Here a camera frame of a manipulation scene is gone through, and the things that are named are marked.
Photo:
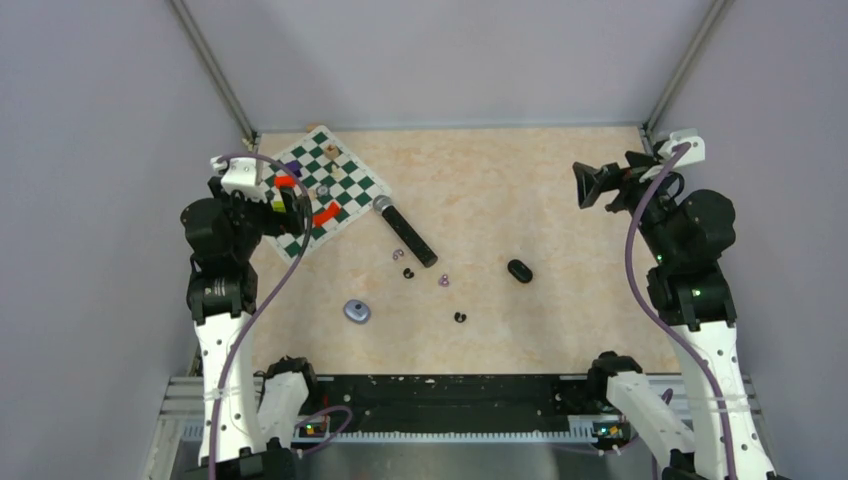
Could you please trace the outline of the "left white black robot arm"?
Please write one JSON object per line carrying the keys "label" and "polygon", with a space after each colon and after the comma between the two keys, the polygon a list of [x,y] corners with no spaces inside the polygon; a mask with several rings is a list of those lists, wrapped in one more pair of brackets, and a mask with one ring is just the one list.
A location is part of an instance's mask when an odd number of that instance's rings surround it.
{"label": "left white black robot arm", "polygon": [[250,259],[265,236],[305,232],[308,200],[290,187],[227,192],[209,181],[211,197],[181,213],[193,253],[187,305],[203,367],[203,439],[188,479],[293,479],[291,444],[300,413],[319,404],[320,386],[304,357],[282,357],[255,385],[252,328],[265,307]]}

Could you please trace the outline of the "lavender earbud charging case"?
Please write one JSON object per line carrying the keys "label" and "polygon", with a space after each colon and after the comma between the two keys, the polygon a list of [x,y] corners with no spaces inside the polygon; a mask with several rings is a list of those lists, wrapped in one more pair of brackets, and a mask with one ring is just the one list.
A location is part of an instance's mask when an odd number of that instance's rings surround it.
{"label": "lavender earbud charging case", "polygon": [[365,324],[370,320],[372,312],[366,303],[351,299],[343,306],[343,314],[348,320],[356,324]]}

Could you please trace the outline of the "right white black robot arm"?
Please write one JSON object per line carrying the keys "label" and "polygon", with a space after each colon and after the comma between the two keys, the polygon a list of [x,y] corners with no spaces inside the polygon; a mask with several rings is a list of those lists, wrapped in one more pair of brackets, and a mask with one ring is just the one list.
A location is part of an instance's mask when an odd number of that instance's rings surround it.
{"label": "right white black robot arm", "polygon": [[622,413],[648,446],[661,479],[775,479],[753,419],[737,354],[737,311],[719,258],[736,239],[733,203],[712,190],[678,199],[668,187],[672,163],[646,155],[628,166],[575,163],[580,208],[613,192],[611,213],[631,217],[625,238],[642,238],[656,264],[648,287],[632,288],[637,304],[667,335],[684,382],[689,419],[682,420],[647,384],[631,357],[602,353],[588,373],[586,397],[600,412]]}

